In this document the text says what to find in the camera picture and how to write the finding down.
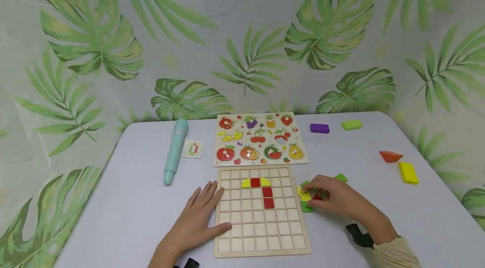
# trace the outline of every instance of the beige sleeve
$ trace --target beige sleeve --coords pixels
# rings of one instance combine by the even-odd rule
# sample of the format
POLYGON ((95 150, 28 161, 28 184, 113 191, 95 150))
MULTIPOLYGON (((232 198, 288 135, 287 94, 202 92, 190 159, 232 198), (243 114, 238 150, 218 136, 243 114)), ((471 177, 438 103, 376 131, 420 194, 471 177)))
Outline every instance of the beige sleeve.
POLYGON ((408 241, 401 236, 389 243, 374 245, 374 258, 379 268, 422 268, 408 241))

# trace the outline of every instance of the yellow block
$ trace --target yellow block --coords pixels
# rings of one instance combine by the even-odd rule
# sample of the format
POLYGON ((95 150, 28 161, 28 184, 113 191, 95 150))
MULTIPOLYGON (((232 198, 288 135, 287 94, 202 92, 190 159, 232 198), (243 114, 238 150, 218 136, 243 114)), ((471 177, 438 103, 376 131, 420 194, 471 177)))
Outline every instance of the yellow block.
POLYGON ((401 172, 402 181, 406 184, 419 184, 419 180, 414 172, 412 163, 399 162, 399 172, 401 172))
POLYGON ((310 201, 312 197, 310 196, 309 192, 305 192, 302 196, 302 201, 310 201))
POLYGON ((251 187, 251 182, 249 181, 249 179, 243 180, 241 183, 241 188, 249 188, 249 187, 251 187))
POLYGON ((270 180, 264 177, 261 178, 261 187, 271 186, 270 180))

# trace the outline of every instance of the light blue pen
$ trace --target light blue pen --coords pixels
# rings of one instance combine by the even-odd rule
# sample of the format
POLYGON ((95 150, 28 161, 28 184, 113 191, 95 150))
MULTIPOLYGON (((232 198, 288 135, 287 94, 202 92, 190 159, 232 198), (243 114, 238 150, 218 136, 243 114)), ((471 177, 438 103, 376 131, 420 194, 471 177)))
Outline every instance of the light blue pen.
POLYGON ((179 166, 183 142, 188 130, 189 124, 187 123, 187 119, 179 118, 175 122, 175 126, 173 127, 172 143, 170 144, 167 162, 165 163, 165 172, 163 174, 163 183, 165 186, 172 185, 173 176, 177 172, 177 167, 179 166))

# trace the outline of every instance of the wooden puzzle board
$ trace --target wooden puzzle board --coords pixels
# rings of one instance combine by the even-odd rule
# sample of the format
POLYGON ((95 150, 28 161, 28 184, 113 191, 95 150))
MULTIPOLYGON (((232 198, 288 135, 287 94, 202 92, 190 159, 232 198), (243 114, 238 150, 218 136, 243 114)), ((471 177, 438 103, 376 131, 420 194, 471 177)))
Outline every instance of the wooden puzzle board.
POLYGON ((308 163, 293 112, 217 116, 214 166, 308 163))
POLYGON ((230 222, 232 229, 215 237, 215 258, 312 252, 290 165, 220 168, 217 186, 224 187, 224 194, 216 206, 215 224, 230 222), (271 185, 253 187, 251 179, 267 182, 261 178, 271 185), (241 187, 246 179, 252 187, 241 187), (271 188, 272 196, 265 188, 271 188), (274 208, 266 209, 269 198, 274 208))

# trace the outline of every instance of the red square tile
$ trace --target red square tile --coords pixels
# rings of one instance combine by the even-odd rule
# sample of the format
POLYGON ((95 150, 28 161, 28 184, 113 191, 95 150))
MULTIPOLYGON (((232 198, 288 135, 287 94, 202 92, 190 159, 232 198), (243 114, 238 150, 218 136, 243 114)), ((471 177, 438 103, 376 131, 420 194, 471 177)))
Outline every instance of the red square tile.
POLYGON ((263 198, 265 209, 274 209, 274 201, 272 198, 263 198))
POLYGON ((271 187, 263 187, 263 197, 264 198, 271 198, 272 197, 271 187))
POLYGON ((252 178, 251 188, 258 188, 258 187, 261 187, 261 180, 259 178, 252 178))

